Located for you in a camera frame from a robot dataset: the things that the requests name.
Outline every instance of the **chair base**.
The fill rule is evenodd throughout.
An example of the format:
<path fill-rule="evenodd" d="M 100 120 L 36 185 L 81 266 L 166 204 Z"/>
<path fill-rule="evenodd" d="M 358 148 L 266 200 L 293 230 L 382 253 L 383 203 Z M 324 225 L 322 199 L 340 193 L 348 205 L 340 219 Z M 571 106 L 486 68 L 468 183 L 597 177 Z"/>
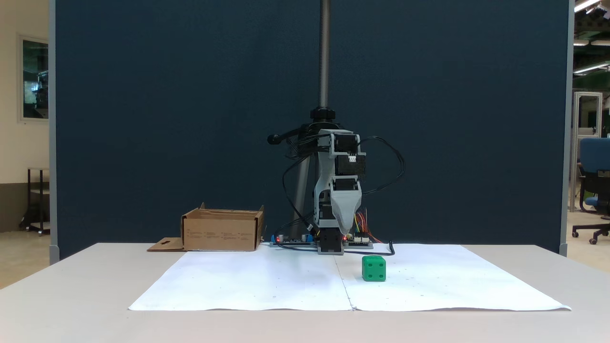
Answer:
<path fill-rule="evenodd" d="M 589 243 L 597 244 L 597 237 L 599 235 L 608 236 L 610 235 L 610 223 L 609 224 L 593 224 L 593 225 L 574 225 L 572 227 L 572 237 L 578 238 L 578 232 L 576 230 L 597 230 L 593 233 L 593 238 L 589 239 Z"/>

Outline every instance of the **green die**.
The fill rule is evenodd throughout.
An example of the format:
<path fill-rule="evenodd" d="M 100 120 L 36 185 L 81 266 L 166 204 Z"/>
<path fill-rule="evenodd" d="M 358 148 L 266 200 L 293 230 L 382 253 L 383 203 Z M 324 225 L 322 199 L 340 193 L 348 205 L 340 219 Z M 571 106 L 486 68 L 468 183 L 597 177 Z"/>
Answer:
<path fill-rule="evenodd" d="M 362 278 L 364 281 L 385 281 L 386 260 L 381 256 L 363 256 Z"/>

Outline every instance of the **cardboard box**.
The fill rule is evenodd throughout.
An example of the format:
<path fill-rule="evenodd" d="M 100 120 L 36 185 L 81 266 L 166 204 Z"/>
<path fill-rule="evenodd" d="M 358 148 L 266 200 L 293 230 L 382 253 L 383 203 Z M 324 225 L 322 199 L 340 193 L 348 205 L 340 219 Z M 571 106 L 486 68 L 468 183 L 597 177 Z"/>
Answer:
<path fill-rule="evenodd" d="M 263 234 L 264 207 L 258 211 L 206 209 L 182 216 L 181 237 L 166 237 L 148 251 L 254 251 Z"/>

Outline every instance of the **robotic arm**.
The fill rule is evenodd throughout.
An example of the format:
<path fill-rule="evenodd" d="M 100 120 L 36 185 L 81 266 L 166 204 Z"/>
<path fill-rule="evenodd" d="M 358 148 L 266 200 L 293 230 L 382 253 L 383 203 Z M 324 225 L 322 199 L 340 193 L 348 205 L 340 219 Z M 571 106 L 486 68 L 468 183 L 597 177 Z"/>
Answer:
<path fill-rule="evenodd" d="M 360 207 L 365 157 L 360 136 L 342 129 L 321 129 L 318 146 L 318 181 L 314 191 L 315 223 L 320 229 L 318 253 L 343 254 L 343 237 L 354 223 Z"/>

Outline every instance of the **black knob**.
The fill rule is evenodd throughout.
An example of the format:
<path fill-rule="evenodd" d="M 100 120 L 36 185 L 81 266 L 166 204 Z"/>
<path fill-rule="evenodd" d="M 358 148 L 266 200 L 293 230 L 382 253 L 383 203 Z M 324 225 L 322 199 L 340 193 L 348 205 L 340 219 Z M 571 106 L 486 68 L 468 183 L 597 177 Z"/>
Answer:
<path fill-rule="evenodd" d="M 271 144 L 271 145 L 277 145 L 280 144 L 282 142 L 281 139 L 279 139 L 279 135 L 269 135 L 267 137 L 267 143 Z"/>

